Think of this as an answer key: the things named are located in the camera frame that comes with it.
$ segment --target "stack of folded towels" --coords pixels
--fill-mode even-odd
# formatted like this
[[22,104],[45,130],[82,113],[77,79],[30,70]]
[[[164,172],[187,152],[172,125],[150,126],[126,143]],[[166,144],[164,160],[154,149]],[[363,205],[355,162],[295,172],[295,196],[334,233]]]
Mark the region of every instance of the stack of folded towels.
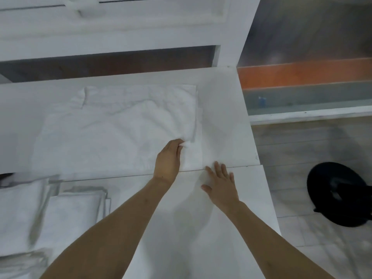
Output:
[[38,278],[46,265],[35,260],[35,253],[48,256],[50,264],[107,216],[110,206],[111,199],[101,187],[73,187],[59,193],[58,184],[42,179],[1,188],[0,279]]

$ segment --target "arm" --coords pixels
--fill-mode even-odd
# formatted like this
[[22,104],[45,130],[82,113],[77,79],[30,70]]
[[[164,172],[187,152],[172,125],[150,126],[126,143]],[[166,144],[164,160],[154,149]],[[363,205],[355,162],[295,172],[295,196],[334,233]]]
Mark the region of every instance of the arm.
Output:
[[158,154],[154,176],[146,186],[65,249],[41,279],[121,279],[152,214],[178,174],[182,142],[170,141]]
[[216,173],[206,170],[213,187],[202,185],[202,189],[238,229],[266,279],[334,279],[239,201],[234,175],[224,164],[215,162]]

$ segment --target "orange stripe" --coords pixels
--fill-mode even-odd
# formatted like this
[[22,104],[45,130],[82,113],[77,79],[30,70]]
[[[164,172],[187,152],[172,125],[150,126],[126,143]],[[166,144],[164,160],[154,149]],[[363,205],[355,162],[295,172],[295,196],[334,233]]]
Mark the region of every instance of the orange stripe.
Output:
[[238,74],[243,90],[372,80],[372,58],[240,67]]

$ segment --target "hand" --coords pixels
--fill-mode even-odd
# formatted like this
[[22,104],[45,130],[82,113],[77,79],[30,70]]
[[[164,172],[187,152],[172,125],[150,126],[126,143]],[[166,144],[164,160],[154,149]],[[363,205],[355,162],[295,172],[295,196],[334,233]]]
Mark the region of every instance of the hand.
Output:
[[153,179],[171,186],[180,170],[180,156],[182,139],[169,141],[168,144],[158,154],[155,162]]
[[239,204],[238,192],[235,187],[234,174],[227,173],[224,164],[219,166],[218,162],[214,163],[216,173],[210,167],[205,169],[212,180],[212,187],[203,184],[202,189],[205,191],[212,203],[214,203],[223,213],[228,214]]

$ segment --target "forearm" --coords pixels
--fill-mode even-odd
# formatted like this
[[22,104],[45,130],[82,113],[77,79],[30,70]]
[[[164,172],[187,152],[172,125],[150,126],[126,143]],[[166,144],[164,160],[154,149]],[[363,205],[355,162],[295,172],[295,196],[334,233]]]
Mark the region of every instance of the forearm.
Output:
[[227,216],[266,279],[333,278],[266,225],[243,202],[232,208]]
[[151,179],[143,189],[72,243],[42,279],[121,279],[168,188]]

